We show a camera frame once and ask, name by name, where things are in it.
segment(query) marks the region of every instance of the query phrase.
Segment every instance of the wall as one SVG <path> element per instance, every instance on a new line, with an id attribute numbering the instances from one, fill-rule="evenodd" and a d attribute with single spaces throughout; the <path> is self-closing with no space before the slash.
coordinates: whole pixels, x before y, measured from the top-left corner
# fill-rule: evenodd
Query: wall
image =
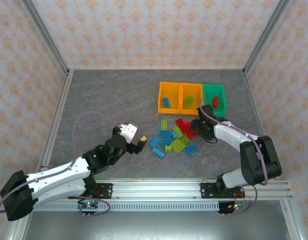
<path id="1" fill-rule="evenodd" d="M 34 0 L 75 69 L 242 69 L 278 2 Z"/>
<path id="2" fill-rule="evenodd" d="M 35 171 L 63 75 L 20 0 L 0 1 L 0 189 Z M 0 214 L 0 239 L 10 228 Z"/>
<path id="3" fill-rule="evenodd" d="M 248 76 L 308 230 L 308 0 L 292 0 Z"/>

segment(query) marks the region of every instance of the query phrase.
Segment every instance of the green lego brick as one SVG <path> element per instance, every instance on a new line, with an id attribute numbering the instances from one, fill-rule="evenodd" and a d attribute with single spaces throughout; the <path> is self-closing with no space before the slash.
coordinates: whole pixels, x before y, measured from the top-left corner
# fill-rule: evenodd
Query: green lego brick
<path id="1" fill-rule="evenodd" d="M 179 154 L 185 147 L 186 144 L 184 144 L 179 138 L 176 138 L 169 146 L 172 147 L 172 150 L 175 151 L 175 153 Z"/>
<path id="2" fill-rule="evenodd" d="M 184 136 L 181 141 L 184 143 L 184 144 L 187 144 L 189 142 L 189 138 L 187 136 Z"/>
<path id="3" fill-rule="evenodd" d="M 177 138 L 181 138 L 183 136 L 183 133 L 178 126 L 174 127 L 173 130 L 177 133 Z"/>
<path id="4" fill-rule="evenodd" d="M 186 107 L 189 107 L 191 104 L 192 104 L 192 102 L 193 102 L 193 97 L 192 96 L 188 96 L 188 98 L 186 99 L 186 101 L 185 101 L 185 106 Z"/>
<path id="5" fill-rule="evenodd" d="M 162 129 L 161 130 L 167 130 L 167 120 L 164 119 L 164 120 L 161 121 L 161 123 L 162 123 L 162 127 L 161 127 Z"/>
<path id="6" fill-rule="evenodd" d="M 172 151 L 171 146 L 165 146 L 165 152 L 170 153 Z"/>

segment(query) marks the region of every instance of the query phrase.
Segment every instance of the blue lego brick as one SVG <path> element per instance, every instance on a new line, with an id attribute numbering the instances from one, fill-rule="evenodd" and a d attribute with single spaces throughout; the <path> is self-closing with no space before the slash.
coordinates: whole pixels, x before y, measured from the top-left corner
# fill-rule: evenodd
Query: blue lego brick
<path id="1" fill-rule="evenodd" d="M 157 146 L 158 142 L 159 142 L 159 139 L 160 139 L 160 137 L 154 136 L 154 137 L 153 137 L 153 140 L 150 142 L 150 146 L 151 146 L 152 148 L 155 148 L 155 147 Z"/>
<path id="2" fill-rule="evenodd" d="M 165 154 L 162 151 L 160 151 L 159 149 L 157 149 L 155 147 L 153 148 L 152 152 L 153 152 L 154 155 L 156 155 L 160 159 L 162 159 L 165 156 Z"/>
<path id="3" fill-rule="evenodd" d="M 172 139 L 176 139 L 178 137 L 178 134 L 174 131 L 172 132 Z"/>
<path id="4" fill-rule="evenodd" d="M 168 97 L 163 98 L 164 108 L 170 108 Z"/>
<path id="5" fill-rule="evenodd" d="M 198 148 L 197 148 L 196 144 L 184 148 L 184 152 L 185 152 L 186 155 L 193 154 L 193 153 L 195 153 L 197 151 L 198 151 Z"/>
<path id="6" fill-rule="evenodd" d="M 160 142 L 160 145 L 164 148 L 165 146 L 171 144 L 173 142 L 173 139 L 169 136 L 168 138 L 162 140 Z"/>
<path id="7" fill-rule="evenodd" d="M 159 131 L 159 136 L 163 138 L 170 137 L 172 135 L 171 131 L 161 130 Z"/>

